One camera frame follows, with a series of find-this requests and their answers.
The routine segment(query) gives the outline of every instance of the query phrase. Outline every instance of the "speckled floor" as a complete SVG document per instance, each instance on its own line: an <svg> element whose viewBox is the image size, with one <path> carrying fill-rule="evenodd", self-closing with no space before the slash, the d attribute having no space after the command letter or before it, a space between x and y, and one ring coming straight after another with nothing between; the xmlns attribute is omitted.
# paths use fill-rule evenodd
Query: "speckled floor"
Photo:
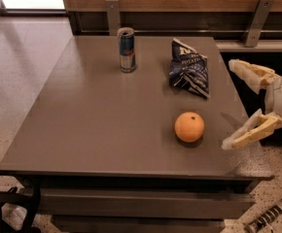
<svg viewBox="0 0 282 233"><path fill-rule="evenodd" d="M0 161L71 37L64 17L0 17ZM275 178L252 191L257 203L240 219L226 220L223 233L244 233L245 224L282 198L282 146L263 149ZM2 178L0 189L14 183ZM37 216L35 223L43 233L59 232L49 216ZM282 216L271 225L282 233Z"/></svg>

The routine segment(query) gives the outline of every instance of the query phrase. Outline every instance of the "orange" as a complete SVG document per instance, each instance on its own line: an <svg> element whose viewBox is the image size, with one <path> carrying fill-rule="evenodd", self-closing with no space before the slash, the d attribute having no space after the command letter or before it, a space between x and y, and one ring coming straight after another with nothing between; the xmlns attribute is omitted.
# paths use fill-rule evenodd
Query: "orange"
<svg viewBox="0 0 282 233"><path fill-rule="evenodd" d="M197 113L181 114L174 125L176 135L186 143L197 141L203 134L205 124L202 117Z"/></svg>

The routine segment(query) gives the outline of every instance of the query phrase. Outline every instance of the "chip bag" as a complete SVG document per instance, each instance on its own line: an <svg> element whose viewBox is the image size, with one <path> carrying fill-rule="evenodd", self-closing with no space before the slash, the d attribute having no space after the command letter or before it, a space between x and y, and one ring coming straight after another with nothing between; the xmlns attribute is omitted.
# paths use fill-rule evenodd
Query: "chip bag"
<svg viewBox="0 0 282 233"><path fill-rule="evenodd" d="M175 38L172 41L169 78L173 86L178 86L204 98L210 97L207 57Z"/></svg>

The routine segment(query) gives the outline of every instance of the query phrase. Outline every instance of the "chair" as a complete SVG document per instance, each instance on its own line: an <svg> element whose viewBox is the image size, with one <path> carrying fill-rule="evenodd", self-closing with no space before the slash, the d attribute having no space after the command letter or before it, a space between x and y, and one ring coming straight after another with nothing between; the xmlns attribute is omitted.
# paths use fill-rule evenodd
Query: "chair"
<svg viewBox="0 0 282 233"><path fill-rule="evenodd" d="M26 179L32 187L32 195L27 196L17 193L16 187L11 187L8 191L0 191L0 233L40 233L40 229L32 227L34 217L36 216L39 203L40 203L40 188L35 181ZM20 230L15 230L9 224L7 224L2 217L2 207L5 203L23 207L26 209L26 215L23 220Z"/></svg>

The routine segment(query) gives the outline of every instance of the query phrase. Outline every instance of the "can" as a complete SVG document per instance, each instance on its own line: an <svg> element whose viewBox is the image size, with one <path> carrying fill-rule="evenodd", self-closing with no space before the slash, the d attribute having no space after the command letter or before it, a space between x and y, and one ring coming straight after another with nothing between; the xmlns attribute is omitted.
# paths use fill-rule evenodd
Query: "can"
<svg viewBox="0 0 282 233"><path fill-rule="evenodd" d="M131 73L135 70L134 30L123 27L118 30L121 70Z"/></svg>

